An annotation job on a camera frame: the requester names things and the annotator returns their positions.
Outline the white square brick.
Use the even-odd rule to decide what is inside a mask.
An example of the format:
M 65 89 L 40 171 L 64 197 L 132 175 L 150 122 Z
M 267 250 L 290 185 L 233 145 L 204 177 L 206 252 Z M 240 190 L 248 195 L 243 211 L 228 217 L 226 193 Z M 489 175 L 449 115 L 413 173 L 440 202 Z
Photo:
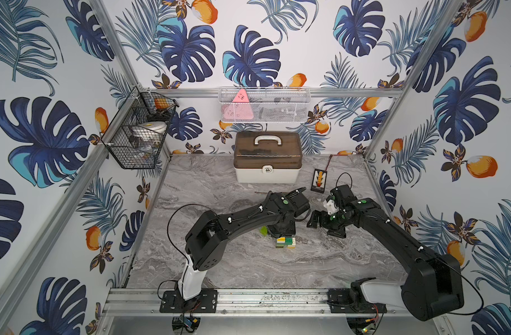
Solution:
M 296 239 L 294 237 L 286 237 L 286 248 L 296 248 Z

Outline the dark green long brick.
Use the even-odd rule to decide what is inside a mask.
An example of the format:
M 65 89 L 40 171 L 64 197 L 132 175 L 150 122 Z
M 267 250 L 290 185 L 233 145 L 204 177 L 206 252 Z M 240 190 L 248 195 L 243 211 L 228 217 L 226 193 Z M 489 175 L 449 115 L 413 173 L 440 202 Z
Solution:
M 289 248 L 294 244 L 293 237 L 280 237 L 276 240 L 276 248 Z

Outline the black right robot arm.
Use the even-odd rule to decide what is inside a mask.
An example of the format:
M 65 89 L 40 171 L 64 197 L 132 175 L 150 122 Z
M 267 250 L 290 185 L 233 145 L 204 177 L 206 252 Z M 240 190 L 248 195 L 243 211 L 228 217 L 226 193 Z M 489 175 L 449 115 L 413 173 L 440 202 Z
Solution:
M 336 184 L 325 200 L 325 209 L 314 210 L 307 226 L 321 227 L 327 235 L 346 238 L 346 228 L 354 226 L 375 237 L 406 270 L 404 283 L 382 283 L 365 278 L 345 289 L 347 299 L 329 297 L 332 313 L 352 309 L 359 313 L 371 304 L 402 305 L 416 319 L 431 320 L 443 314 L 461 315 L 465 305 L 462 275 L 458 260 L 441 255 L 402 230 L 371 198 L 357 198 L 347 184 Z

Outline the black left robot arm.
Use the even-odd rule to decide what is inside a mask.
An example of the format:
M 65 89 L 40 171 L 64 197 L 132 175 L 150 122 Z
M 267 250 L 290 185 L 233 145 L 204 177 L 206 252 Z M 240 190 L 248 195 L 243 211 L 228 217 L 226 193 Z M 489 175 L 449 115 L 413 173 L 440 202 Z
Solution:
M 301 215 L 310 213 L 304 187 L 289 193 L 269 191 L 258 205 L 233 212 L 217 214 L 205 207 L 194 226 L 185 236 L 185 247 L 172 246 L 186 263 L 181 278 L 173 290 L 159 294 L 162 314 L 210 314 L 216 311 L 218 291 L 203 289 L 206 273 L 223 258 L 227 244 L 252 230 L 266 227 L 273 238 L 293 238 Z

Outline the lime green brick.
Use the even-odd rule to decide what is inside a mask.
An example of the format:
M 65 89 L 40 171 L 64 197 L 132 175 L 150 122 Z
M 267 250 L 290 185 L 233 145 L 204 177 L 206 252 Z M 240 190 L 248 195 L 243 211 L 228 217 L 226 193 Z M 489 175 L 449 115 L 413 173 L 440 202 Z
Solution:
M 261 229 L 260 229 L 260 233 L 261 233 L 261 234 L 262 234 L 262 236 L 264 236 L 264 237 L 268 236 L 268 229 L 267 229 L 267 227 L 266 227 L 266 226 L 261 227 Z

